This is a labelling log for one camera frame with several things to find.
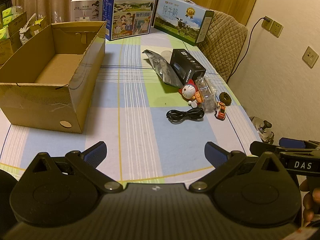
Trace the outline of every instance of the hand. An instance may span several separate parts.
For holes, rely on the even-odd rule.
[[[309,186],[307,180],[301,183],[301,191],[309,191]],[[316,188],[313,192],[308,192],[303,198],[303,206],[305,207],[303,211],[304,224],[310,222],[313,219],[314,212],[312,207],[315,203],[320,204],[320,188]]]

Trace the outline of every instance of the gray plastic packaging bag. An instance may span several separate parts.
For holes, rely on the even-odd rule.
[[[144,50],[142,53],[145,53],[148,56],[153,69],[162,79],[163,83],[177,88],[183,87],[173,68],[161,55],[148,49]]]

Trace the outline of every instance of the blue milk box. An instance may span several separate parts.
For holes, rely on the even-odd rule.
[[[154,27],[195,46],[204,41],[213,16],[188,0],[159,0]]]
[[[102,20],[109,41],[148,34],[156,0],[103,0]]]

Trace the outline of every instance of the chair backrest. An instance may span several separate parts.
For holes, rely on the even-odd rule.
[[[227,81],[247,37],[247,28],[232,16],[215,11],[209,30],[198,48]]]

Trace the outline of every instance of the brown scrunchie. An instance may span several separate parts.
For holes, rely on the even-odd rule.
[[[224,103],[226,106],[230,106],[231,105],[231,97],[228,95],[227,92],[222,92],[220,95],[219,95],[219,99],[222,103]]]

